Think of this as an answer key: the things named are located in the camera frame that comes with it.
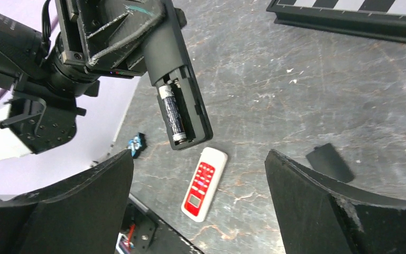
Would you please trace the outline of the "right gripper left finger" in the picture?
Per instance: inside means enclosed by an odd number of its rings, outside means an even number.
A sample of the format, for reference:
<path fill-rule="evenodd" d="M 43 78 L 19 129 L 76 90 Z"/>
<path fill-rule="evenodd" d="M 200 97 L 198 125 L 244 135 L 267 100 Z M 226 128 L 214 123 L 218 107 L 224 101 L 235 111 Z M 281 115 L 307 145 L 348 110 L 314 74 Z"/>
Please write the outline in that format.
<path fill-rule="evenodd" d="M 133 170 L 124 150 L 55 184 L 0 200 L 0 253 L 114 253 Z"/>

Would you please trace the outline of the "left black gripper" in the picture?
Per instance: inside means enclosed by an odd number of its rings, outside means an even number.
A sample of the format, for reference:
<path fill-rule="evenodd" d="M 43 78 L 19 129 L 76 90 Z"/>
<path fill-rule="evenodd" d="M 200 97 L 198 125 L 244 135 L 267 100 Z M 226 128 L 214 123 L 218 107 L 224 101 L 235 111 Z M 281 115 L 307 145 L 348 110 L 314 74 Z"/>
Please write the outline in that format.
<path fill-rule="evenodd" d="M 146 73 L 140 43 L 165 17 L 161 1 L 56 1 L 59 67 L 68 77 Z"/>

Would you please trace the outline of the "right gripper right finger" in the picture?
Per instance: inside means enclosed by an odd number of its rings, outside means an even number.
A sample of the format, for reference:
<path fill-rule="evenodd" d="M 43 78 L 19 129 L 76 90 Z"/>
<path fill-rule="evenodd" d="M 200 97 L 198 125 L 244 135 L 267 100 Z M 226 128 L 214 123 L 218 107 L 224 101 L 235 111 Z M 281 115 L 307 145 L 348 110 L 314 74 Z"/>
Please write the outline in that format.
<path fill-rule="evenodd" d="M 276 150 L 265 171 L 286 253 L 406 253 L 406 200 L 337 181 Z"/>

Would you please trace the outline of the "black battery cover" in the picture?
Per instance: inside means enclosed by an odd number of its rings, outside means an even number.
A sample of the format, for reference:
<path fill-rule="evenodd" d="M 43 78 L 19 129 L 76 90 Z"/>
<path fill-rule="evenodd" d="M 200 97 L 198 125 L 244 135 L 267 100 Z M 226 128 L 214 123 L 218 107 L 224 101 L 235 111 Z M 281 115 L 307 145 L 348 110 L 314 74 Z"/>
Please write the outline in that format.
<path fill-rule="evenodd" d="M 331 143 L 314 147 L 306 155 L 314 171 L 343 183 L 350 183 L 355 175 Z"/>

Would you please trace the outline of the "dark battery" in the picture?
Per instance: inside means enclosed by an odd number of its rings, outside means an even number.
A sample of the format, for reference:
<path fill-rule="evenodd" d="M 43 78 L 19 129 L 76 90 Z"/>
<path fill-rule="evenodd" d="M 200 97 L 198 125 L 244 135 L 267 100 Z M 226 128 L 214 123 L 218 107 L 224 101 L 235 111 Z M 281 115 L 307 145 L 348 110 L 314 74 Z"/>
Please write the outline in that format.
<path fill-rule="evenodd" d="M 179 113 L 177 101 L 169 84 L 164 84 L 158 88 L 161 101 L 165 108 L 167 117 L 167 125 L 172 132 L 172 140 L 176 144 L 181 144 L 187 141 L 186 131 L 183 126 L 182 117 Z"/>

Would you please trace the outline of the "black remote control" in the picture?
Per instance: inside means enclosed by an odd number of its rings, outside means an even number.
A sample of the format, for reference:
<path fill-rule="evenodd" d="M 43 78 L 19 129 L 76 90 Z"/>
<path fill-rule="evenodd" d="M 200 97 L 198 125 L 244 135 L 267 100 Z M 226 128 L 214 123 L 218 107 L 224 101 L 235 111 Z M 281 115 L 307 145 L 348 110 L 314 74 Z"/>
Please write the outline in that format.
<path fill-rule="evenodd" d="M 210 140 L 213 130 L 181 32 L 180 24 L 186 22 L 186 17 L 171 1 L 161 2 L 165 7 L 165 17 L 142 43 L 142 50 L 151 84 L 158 93 L 170 146 L 180 151 Z M 173 142 L 172 132 L 167 125 L 165 108 L 158 91 L 164 84 L 172 86 L 186 131 L 187 141 L 181 144 Z"/>

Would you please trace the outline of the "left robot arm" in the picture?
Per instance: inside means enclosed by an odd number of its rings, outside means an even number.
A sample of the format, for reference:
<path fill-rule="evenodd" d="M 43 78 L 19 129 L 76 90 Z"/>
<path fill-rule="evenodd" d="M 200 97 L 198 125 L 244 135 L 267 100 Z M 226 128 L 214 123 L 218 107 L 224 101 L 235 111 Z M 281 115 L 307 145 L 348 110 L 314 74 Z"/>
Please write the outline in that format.
<path fill-rule="evenodd" d="M 11 90 L 9 130 L 32 154 L 75 136 L 86 110 L 77 97 L 96 97 L 100 77 L 132 79 L 140 44 L 166 14 L 161 1 L 56 1 L 60 33 L 50 40 L 49 2 L 37 31 L 0 13 L 0 88 Z"/>

